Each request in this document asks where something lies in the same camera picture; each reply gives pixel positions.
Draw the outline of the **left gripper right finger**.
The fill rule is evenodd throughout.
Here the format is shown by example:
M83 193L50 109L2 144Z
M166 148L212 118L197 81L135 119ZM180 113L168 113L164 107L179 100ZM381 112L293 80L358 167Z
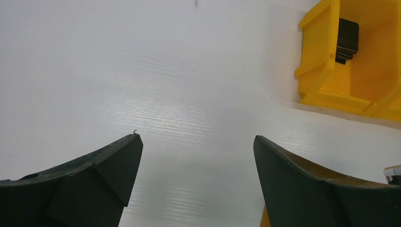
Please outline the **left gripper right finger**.
M325 168L258 135L253 152L272 227L398 227L401 188Z

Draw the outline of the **tan leather card holder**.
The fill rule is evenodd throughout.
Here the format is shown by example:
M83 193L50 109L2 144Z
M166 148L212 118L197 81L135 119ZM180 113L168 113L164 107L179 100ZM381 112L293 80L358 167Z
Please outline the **tan leather card holder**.
M271 227L270 218L269 218L266 206L264 206L264 208L263 208L260 227Z

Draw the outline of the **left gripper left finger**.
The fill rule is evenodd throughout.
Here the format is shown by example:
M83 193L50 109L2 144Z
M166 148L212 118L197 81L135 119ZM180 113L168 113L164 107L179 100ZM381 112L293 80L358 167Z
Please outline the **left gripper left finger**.
M0 183L3 227L116 227L129 204L143 142L128 134L96 151Z

